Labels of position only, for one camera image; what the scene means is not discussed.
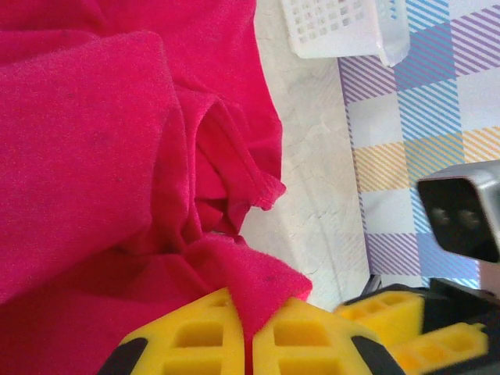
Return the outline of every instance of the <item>striped pattern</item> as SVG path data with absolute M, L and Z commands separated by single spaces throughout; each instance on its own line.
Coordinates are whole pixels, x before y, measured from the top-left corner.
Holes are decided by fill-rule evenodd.
M 405 141 L 410 185 L 433 172 L 465 162 L 462 134 L 448 134 Z
M 463 285 L 464 287 L 472 289 L 480 289 L 480 281 L 476 279 L 453 279 L 447 278 L 447 280 L 453 281 L 454 283 Z M 426 288 L 430 285 L 430 277 L 422 277 L 422 285 Z
M 413 223 L 415 224 L 415 231 L 417 233 L 432 233 L 430 228 L 429 220 L 422 207 L 422 201 L 420 201 L 420 196 L 415 188 L 409 189 L 412 198 L 412 211 L 413 211 Z
M 477 261 L 445 252 L 432 234 L 416 234 L 420 269 L 425 277 L 479 279 Z
M 362 233 L 338 233 L 337 239 L 342 252 L 332 253 L 335 264 L 347 265 L 341 267 L 343 270 L 337 268 L 340 272 L 352 271 L 368 271 L 368 264 L 366 259 L 366 246 L 364 241 L 364 234 Z
M 415 234 L 366 234 L 372 274 L 420 275 Z
M 406 10 L 411 32 L 449 21 L 450 17 L 445 0 L 406 0 Z
M 366 225 L 366 214 L 365 214 L 365 206 L 363 204 L 363 194 L 361 194 L 361 191 L 359 191 L 358 188 L 358 201 L 359 201 L 359 208 L 361 211 L 361 222 L 362 222 L 362 231 L 366 233 L 368 231 L 368 226 Z
M 347 105 L 345 106 L 345 117 L 347 118 L 349 140 L 351 142 L 352 161 L 353 161 L 353 164 L 354 164 L 354 174 L 355 174 L 355 177 L 356 177 L 356 188 L 358 189 L 358 202 L 359 202 L 359 211 L 361 212 L 362 230 L 363 230 L 363 232 L 366 232 L 365 208 L 363 206 L 363 199 L 362 199 L 362 195 L 361 195 L 361 187 L 359 185 L 358 166 L 356 164 L 356 158 L 354 157 L 354 137 L 352 135 L 351 118 L 349 117 L 349 109 L 348 109 Z
M 357 148 L 354 159 L 361 192 L 409 188 L 403 143 Z
M 354 56 L 338 60 L 344 101 L 358 102 L 396 91 L 394 71 L 376 56 Z
M 408 56 L 394 68 L 398 91 L 455 78 L 450 23 L 411 34 L 410 43 Z
M 398 92 L 403 139 L 459 132 L 460 112 L 455 80 Z
M 500 159 L 500 127 L 464 132 L 463 148 L 466 163 Z
M 458 75 L 500 66 L 500 5 L 452 21 Z

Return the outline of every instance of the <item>white surface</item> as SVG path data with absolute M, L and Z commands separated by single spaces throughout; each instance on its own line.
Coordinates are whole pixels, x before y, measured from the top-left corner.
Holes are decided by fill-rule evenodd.
M 403 142 L 395 92 L 351 103 L 348 110 L 355 148 Z
M 303 272 L 310 302 L 332 310 L 368 281 L 368 264 L 338 66 L 302 60 L 288 47 L 279 0 L 258 1 L 262 65 L 284 125 L 287 193 L 269 212 L 252 210 L 246 241 Z
M 498 0 L 449 0 L 450 20 L 497 4 Z
M 391 284 L 403 284 L 411 288 L 420 288 L 423 286 L 421 276 L 406 275 L 380 275 L 382 278 L 382 287 L 388 287 Z
M 415 233 L 409 189 L 369 191 L 361 198 L 367 233 Z
M 303 59 L 380 56 L 393 66 L 408 55 L 405 0 L 282 0 L 292 50 Z
M 456 79 L 463 130 L 497 127 L 500 124 L 499 71 L 500 68 L 495 68 Z

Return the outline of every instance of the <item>camera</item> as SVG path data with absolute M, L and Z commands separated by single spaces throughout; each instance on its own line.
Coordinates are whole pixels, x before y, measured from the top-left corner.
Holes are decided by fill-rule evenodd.
M 500 160 L 450 166 L 416 186 L 445 251 L 500 261 Z

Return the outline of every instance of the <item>yellow foam pad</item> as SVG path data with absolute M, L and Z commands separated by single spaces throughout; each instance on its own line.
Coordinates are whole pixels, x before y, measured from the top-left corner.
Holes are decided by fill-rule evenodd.
M 354 336 L 380 342 L 361 325 L 291 298 L 253 339 L 254 375 L 371 375 Z
M 385 291 L 351 305 L 338 306 L 334 314 L 373 330 L 383 345 L 391 347 L 420 335 L 423 297 L 408 291 Z
M 131 375 L 243 375 L 240 320 L 227 289 L 171 312 L 127 335 L 146 338 Z
M 408 375 L 420 375 L 488 353 L 481 325 L 457 323 L 389 348 Z

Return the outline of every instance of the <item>camera lens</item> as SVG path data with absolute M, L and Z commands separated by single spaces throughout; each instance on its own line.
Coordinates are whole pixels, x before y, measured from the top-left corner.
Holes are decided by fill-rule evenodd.
M 459 211 L 459 220 L 465 228 L 470 230 L 477 229 L 480 225 L 477 214 L 467 209 L 461 209 Z
M 436 220 L 436 223 L 439 225 L 448 225 L 450 223 L 450 217 L 443 209 L 434 207 L 432 209 L 432 216 L 434 220 Z
M 466 178 L 420 180 L 417 184 L 429 224 L 446 251 L 496 263 L 500 260 L 480 197 Z

